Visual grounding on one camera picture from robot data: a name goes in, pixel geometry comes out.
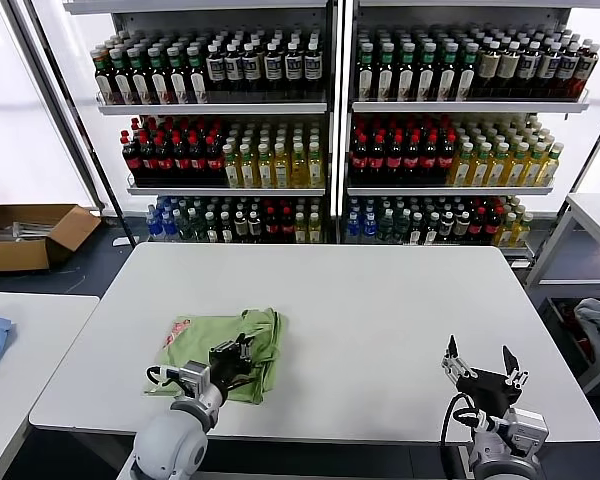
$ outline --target yellow bottle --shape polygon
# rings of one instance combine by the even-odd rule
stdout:
[[[509,144],[500,142],[496,149],[496,154],[491,157],[487,172],[484,174],[482,185],[485,187],[496,187],[500,184],[502,171],[509,159]]]
[[[532,220],[533,215],[531,213],[525,213],[522,215],[522,221],[513,225],[511,240],[509,241],[509,245],[511,247],[524,246],[527,236],[529,235],[529,231],[531,230],[530,225]]]
[[[244,188],[260,188],[260,172],[248,144],[240,145],[240,156]]]
[[[222,153],[224,154],[224,171],[227,174],[229,188],[242,187],[242,169],[238,155],[233,152],[233,147],[228,143],[222,147]]]
[[[487,167],[491,161],[491,144],[489,142],[483,142],[480,145],[478,155],[475,155],[469,172],[467,173],[467,180],[465,186],[467,187],[480,187],[484,181],[484,175],[487,172]]]
[[[507,247],[511,241],[511,234],[516,223],[516,214],[513,212],[507,213],[504,223],[493,236],[493,245],[496,247]]]
[[[258,170],[262,188],[273,188],[276,184],[276,172],[273,168],[269,145],[266,143],[258,145]]]
[[[533,187],[536,184],[536,179],[542,168],[542,157],[544,156],[545,144],[542,142],[536,143],[533,148],[533,153],[527,157],[527,164],[520,175],[518,181],[519,187]]]
[[[553,180],[553,175],[556,173],[558,166],[560,165],[560,161],[558,158],[562,153],[562,149],[564,145],[560,142],[556,142],[553,144],[551,151],[549,152],[549,158],[545,162],[542,170],[538,174],[538,179],[536,180],[536,187],[548,187]]]
[[[291,187],[307,188],[309,169],[304,158],[304,146],[300,142],[293,144],[293,164],[291,165]]]
[[[473,143],[464,142],[462,149],[456,151],[456,158],[453,159],[453,166],[447,184],[454,187],[463,187],[467,180],[467,173],[471,167],[471,152],[473,151]]]
[[[276,188],[289,188],[291,166],[289,165],[289,154],[284,149],[284,143],[276,143],[274,168],[276,170]]]
[[[320,144],[311,142],[309,144],[309,188],[324,188],[323,172]]]

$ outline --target white label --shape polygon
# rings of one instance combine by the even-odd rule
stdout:
[[[532,163],[529,165],[527,173],[524,175],[524,180],[522,182],[523,187],[532,187],[536,181],[536,175],[538,175],[538,170],[540,170],[540,165],[537,163]]]
[[[116,75],[116,83],[118,84],[125,105],[133,105],[133,94],[131,93],[131,87],[129,86],[127,77],[124,75]]]
[[[473,70],[465,70],[460,75],[460,82],[458,83],[458,94],[456,95],[456,101],[466,100],[469,96],[469,90],[471,89],[471,83],[473,82]]]
[[[147,82],[145,82],[144,77],[142,75],[134,75],[133,83],[135,83],[136,90],[138,90],[140,103],[142,103],[143,105],[150,105],[151,96],[149,95],[149,89],[147,88]]]
[[[420,74],[420,80],[418,81],[418,96],[416,100],[424,102],[429,97],[429,88],[431,87],[431,80],[433,79],[433,72],[431,70],[424,70]]]
[[[427,236],[424,239],[425,245],[433,245],[433,241],[436,239],[436,232],[427,232]]]
[[[262,188],[271,188],[271,168],[269,165],[260,165],[260,179],[262,180]]]
[[[360,83],[358,84],[358,100],[366,102],[371,96],[371,77],[373,75],[369,70],[360,72]]]
[[[207,88],[204,86],[204,78],[202,77],[202,74],[191,74],[191,83],[193,84],[193,91],[196,94],[196,100],[198,100],[198,103],[207,103]]]
[[[406,102],[409,99],[411,80],[413,80],[413,72],[411,70],[405,70],[400,74],[400,81],[398,82],[399,102]]]
[[[113,103],[113,92],[111,91],[111,85],[109,85],[109,79],[103,75],[98,75],[96,82],[98,83],[104,103],[111,105]]]
[[[167,84],[164,82],[164,77],[155,73],[151,76],[151,79],[156,86],[156,92],[158,93],[160,103],[166,105],[169,103],[169,92],[167,92]]]
[[[438,88],[438,101],[444,102],[449,98],[451,92],[451,83],[453,82],[454,72],[445,70],[440,76],[440,87]]]
[[[187,88],[184,86],[184,78],[182,75],[173,73],[171,75],[171,82],[173,83],[173,89],[176,91],[178,103],[187,103]]]
[[[289,188],[286,167],[276,167],[276,181],[278,183],[278,188]]]
[[[453,179],[454,187],[464,186],[464,182],[467,181],[467,172],[469,171],[469,165],[462,163],[458,165],[458,171],[456,172],[456,178]]]
[[[471,181],[472,187],[480,187],[482,186],[482,180],[484,179],[484,174],[487,171],[487,165],[481,163],[476,167],[476,171],[473,174],[473,180]]]
[[[244,188],[253,188],[253,170],[251,165],[242,166],[242,178],[244,179]]]
[[[224,169],[227,172],[227,180],[229,181],[229,187],[238,188],[240,186],[240,182],[238,179],[238,171],[236,170],[236,167],[234,167],[233,165],[227,165],[226,167],[224,167]]]
[[[487,187],[495,187],[498,185],[498,180],[500,180],[500,175],[502,175],[502,169],[504,165],[501,163],[496,163],[491,171],[489,172],[489,178],[487,178]]]
[[[378,101],[386,102],[389,100],[389,90],[391,90],[391,72],[383,70],[380,72],[378,80]]]
[[[511,172],[509,172],[509,178],[507,178],[507,187],[515,187],[518,185],[518,179],[520,178],[523,168],[524,164],[522,163],[516,163],[511,168]]]

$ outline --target bottle label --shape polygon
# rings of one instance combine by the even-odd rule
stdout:
[[[242,59],[242,69],[244,70],[244,78],[250,81],[260,80],[260,61],[258,57],[245,57]]]
[[[596,57],[580,57],[580,61],[578,62],[578,66],[573,76],[578,80],[588,80],[596,63],[598,63]]]
[[[438,87],[438,101],[446,102],[451,93],[451,84],[453,83],[453,70],[445,70],[440,76],[440,86]]]
[[[276,167],[276,182],[278,183],[278,188],[289,188],[287,167]]]
[[[149,89],[147,88],[147,82],[142,75],[134,75],[133,83],[138,90],[138,97],[140,97],[140,103],[143,105],[151,104],[151,96],[149,95]]]
[[[358,100],[366,102],[371,96],[371,77],[373,75],[369,70],[360,72],[360,81],[358,83]]]
[[[473,70],[465,70],[460,75],[460,82],[458,83],[458,94],[456,95],[456,101],[461,102],[466,100],[469,96],[469,90],[471,89],[471,83],[473,82]]]
[[[284,59],[287,80],[302,79],[302,57],[299,55],[287,55]]]
[[[125,105],[133,105],[133,94],[129,86],[129,79],[124,75],[116,75],[116,83],[118,84]]]
[[[227,180],[229,181],[229,187],[238,188],[240,186],[240,182],[238,179],[238,171],[236,167],[233,165],[227,165],[225,167],[225,172],[227,172]]]
[[[98,75],[96,76],[96,82],[98,83],[98,88],[100,89],[104,103],[107,105],[114,103],[113,92],[111,91],[111,85],[109,85],[109,79],[104,75]]]
[[[456,171],[456,178],[453,179],[454,187],[463,187],[464,183],[467,180],[467,172],[469,171],[469,165],[466,163],[462,163],[458,165],[458,170]]]
[[[317,57],[304,57],[304,71],[307,80],[320,80],[322,78],[322,54]]]
[[[489,172],[489,178],[487,178],[487,187],[495,187],[498,185],[498,181],[500,180],[500,175],[502,175],[502,169],[504,165],[501,163],[496,163],[491,171]]]
[[[383,70],[380,72],[380,78],[378,80],[378,101],[387,102],[389,101],[389,91],[391,90],[391,72]]]
[[[224,68],[227,71],[227,78],[233,82],[240,81],[244,78],[242,66],[240,65],[240,57],[225,57]]]
[[[487,171],[487,165],[481,163],[476,167],[476,171],[473,174],[473,180],[471,181],[472,187],[479,187],[482,185],[482,180],[484,179],[484,174]]]
[[[191,83],[193,84],[193,91],[196,94],[196,100],[198,103],[207,103],[207,88],[204,86],[204,78],[200,73],[191,74]]]
[[[418,102],[424,102],[429,97],[429,88],[431,87],[432,79],[433,72],[431,70],[423,70],[420,73],[420,80],[418,81],[418,95],[416,98]]]
[[[164,81],[164,77],[160,74],[153,74],[151,76],[153,80],[153,84],[156,87],[156,92],[158,93],[158,100],[163,105],[169,103],[169,92],[167,92],[167,84]]]
[[[267,80],[282,79],[282,59],[278,57],[265,57],[264,73]]]
[[[411,70],[405,70],[400,73],[400,80],[398,82],[398,101],[406,102],[409,99],[409,92],[411,91],[411,81],[413,80],[413,72]]]
[[[207,58],[207,74],[212,82],[221,82],[226,79],[224,60],[222,58]]]
[[[519,55],[502,55],[496,75],[499,78],[513,78],[518,67]]]
[[[244,188],[253,188],[253,170],[251,165],[242,166],[242,178],[244,179]]]
[[[184,77],[179,73],[173,73],[171,74],[171,83],[173,83],[178,103],[187,103],[187,87],[184,86]]]
[[[262,188],[272,188],[271,167],[269,165],[260,165],[260,179],[262,180]]]

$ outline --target bottle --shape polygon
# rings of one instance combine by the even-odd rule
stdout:
[[[456,53],[458,52],[457,43],[447,43],[446,52],[444,55],[444,61],[440,67],[440,81],[435,82],[434,85],[438,86],[438,102],[446,102],[451,96],[451,87],[453,86],[453,79],[456,74]]]
[[[472,165],[473,144],[465,142],[462,149],[453,160],[453,167],[449,173],[449,185],[453,187],[464,187],[467,184],[467,174]]]
[[[462,102],[467,99],[473,86],[473,78],[476,71],[476,57],[478,53],[478,44],[469,43],[466,46],[464,56],[462,58],[462,66],[458,69],[456,75],[456,101]]]
[[[542,142],[536,143],[533,147],[533,153],[527,157],[527,162],[520,180],[518,181],[519,187],[533,187],[542,168],[542,159],[544,157],[544,150],[546,145]]]
[[[436,44],[425,43],[422,52],[422,62],[418,67],[418,87],[416,101],[424,102],[429,99],[431,81],[433,80],[433,59],[435,58]]]
[[[382,56],[380,58],[380,67],[378,69],[377,82],[378,102],[387,102],[391,95],[391,85],[393,82],[393,43],[382,44]]]
[[[553,180],[553,175],[555,174],[558,166],[560,165],[560,161],[558,158],[562,153],[562,149],[564,145],[560,142],[556,142],[551,147],[549,151],[549,157],[547,161],[544,163],[540,173],[538,174],[538,179],[536,180],[536,187],[548,187]]]
[[[272,168],[271,153],[266,143],[258,145],[258,169],[262,188],[273,188],[275,185],[275,170]]]
[[[500,142],[496,147],[496,154],[489,161],[482,185],[484,187],[497,187],[507,161],[509,160],[509,144]]]
[[[489,142],[483,142],[479,147],[478,155],[474,156],[469,171],[467,172],[467,181],[465,186],[467,187],[480,187],[484,181],[485,173],[491,161],[491,144]]]
[[[509,241],[509,246],[511,247],[524,247],[527,236],[529,235],[529,231],[531,230],[531,222],[533,220],[533,215],[531,213],[525,213],[522,215],[522,220],[520,223],[516,223],[513,226],[513,230],[511,232],[511,240]]]
[[[324,169],[318,142],[309,143],[309,188],[324,188]]]
[[[300,142],[293,144],[293,164],[291,166],[291,188],[308,188],[309,169],[304,156],[304,146]]]
[[[413,65],[413,52],[415,51],[416,46],[414,43],[406,42],[402,45],[402,57],[400,59],[400,64],[398,66],[398,102],[406,102],[408,100],[413,99],[413,95],[411,93],[413,89],[413,74],[414,74],[414,65]]]

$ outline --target dark bottle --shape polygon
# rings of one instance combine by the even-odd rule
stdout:
[[[399,102],[406,102],[413,99],[413,52],[416,46],[413,43],[407,42],[402,45],[402,56],[398,66],[397,75],[397,97]]]
[[[456,75],[456,54],[458,52],[457,43],[447,43],[445,54],[440,66],[440,70],[434,75],[433,84],[438,89],[436,100],[446,102],[451,97],[453,79]]]

